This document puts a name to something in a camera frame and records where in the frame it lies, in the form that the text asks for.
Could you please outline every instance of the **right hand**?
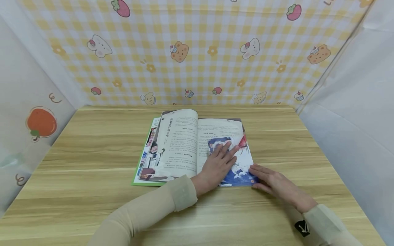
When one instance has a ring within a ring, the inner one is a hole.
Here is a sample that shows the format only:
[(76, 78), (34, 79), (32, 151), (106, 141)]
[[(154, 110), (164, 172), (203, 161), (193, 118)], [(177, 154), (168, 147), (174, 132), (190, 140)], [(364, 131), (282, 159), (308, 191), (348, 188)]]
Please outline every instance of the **right hand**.
[(205, 161), (202, 171), (191, 178), (197, 196), (215, 189), (236, 162), (237, 157), (234, 155), (240, 147), (237, 145), (232, 150), (227, 151), (230, 145), (230, 141), (225, 145), (218, 144), (213, 153)]
[(293, 205), (300, 213), (306, 213), (318, 203), (298, 188), (280, 172), (275, 172), (258, 164), (253, 164), (249, 172), (260, 179), (252, 187), (267, 192)]

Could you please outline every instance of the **wooden table surface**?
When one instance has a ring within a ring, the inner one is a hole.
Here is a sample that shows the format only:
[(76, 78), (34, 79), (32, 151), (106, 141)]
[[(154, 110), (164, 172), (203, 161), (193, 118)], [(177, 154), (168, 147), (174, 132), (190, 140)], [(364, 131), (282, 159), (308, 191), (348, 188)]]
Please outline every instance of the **wooden table surface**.
[[(0, 220), (0, 245), (86, 245), (124, 203), (152, 119), (183, 106), (79, 109)], [(361, 243), (383, 241), (294, 110), (286, 105), (188, 105), (199, 117), (241, 118), (256, 163), (282, 172), (332, 209)], [(278, 201), (219, 188), (137, 235), (138, 245), (302, 245)]]

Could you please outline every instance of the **sleeve cuff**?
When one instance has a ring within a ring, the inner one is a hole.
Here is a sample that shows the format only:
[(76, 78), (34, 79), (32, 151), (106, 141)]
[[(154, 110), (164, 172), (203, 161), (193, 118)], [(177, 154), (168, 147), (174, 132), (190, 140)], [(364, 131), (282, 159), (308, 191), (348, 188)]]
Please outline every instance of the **sleeve cuff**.
[(167, 182), (171, 196), (175, 204), (175, 212), (181, 211), (197, 202), (197, 193), (193, 182), (186, 175)]
[(323, 204), (318, 204), (302, 216), (307, 224), (327, 243), (338, 237), (344, 231), (347, 231), (345, 225)]

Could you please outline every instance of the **checkered backdrop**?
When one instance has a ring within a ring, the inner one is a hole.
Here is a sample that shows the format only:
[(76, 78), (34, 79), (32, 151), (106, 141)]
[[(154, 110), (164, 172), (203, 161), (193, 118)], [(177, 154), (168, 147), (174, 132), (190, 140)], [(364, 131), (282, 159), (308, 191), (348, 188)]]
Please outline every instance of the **checkered backdrop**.
[[(18, 1), (93, 104), (294, 108), (372, 2)], [(174, 49), (178, 41), (188, 47), (180, 63), (171, 57), (184, 51), (183, 45)], [(324, 45), (328, 52), (321, 52)], [(245, 59), (245, 51), (252, 56)]]

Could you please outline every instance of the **white backdrop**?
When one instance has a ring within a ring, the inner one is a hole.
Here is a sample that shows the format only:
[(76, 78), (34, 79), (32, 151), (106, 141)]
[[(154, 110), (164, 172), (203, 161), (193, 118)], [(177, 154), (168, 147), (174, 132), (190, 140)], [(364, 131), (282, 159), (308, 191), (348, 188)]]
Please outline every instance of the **white backdrop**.
[[(1, 17), (0, 36), (3, 37), (0, 39), (1, 217), (72, 117), (75, 108)], [(47, 138), (40, 137), (37, 142), (32, 141), (31, 129), (26, 126), (26, 119), (35, 107), (51, 112), (57, 122), (54, 133)]]
[(300, 117), (387, 245), (394, 245), (394, 2), (375, 1)]

